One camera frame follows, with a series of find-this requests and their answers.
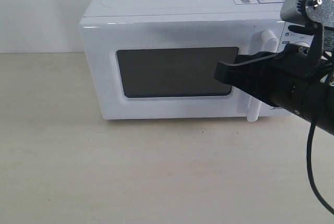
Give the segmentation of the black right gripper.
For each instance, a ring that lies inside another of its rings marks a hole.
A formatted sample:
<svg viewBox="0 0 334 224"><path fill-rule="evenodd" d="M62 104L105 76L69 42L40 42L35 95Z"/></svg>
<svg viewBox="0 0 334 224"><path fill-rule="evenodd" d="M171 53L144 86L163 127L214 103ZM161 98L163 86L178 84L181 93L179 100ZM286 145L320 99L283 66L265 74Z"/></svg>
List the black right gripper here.
<svg viewBox="0 0 334 224"><path fill-rule="evenodd" d="M261 51L253 55L239 54L233 63L219 61L214 79L272 107L282 107L308 122L317 116L318 127L333 130L333 86L325 86L333 65L322 58L314 64L308 52L299 52L297 48L287 44L277 56ZM264 72L269 64L268 96Z"/></svg>

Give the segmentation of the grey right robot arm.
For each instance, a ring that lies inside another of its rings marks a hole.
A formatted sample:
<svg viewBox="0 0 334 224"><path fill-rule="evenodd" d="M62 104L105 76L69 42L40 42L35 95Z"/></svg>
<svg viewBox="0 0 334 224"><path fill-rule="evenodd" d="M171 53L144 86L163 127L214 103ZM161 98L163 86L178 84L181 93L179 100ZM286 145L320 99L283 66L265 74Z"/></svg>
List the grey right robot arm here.
<svg viewBox="0 0 334 224"><path fill-rule="evenodd" d="M316 64L304 46L288 44L279 53L238 55L233 64L218 62L215 80L231 85L271 107L281 107L333 134L333 86L325 85L332 62Z"/></svg>

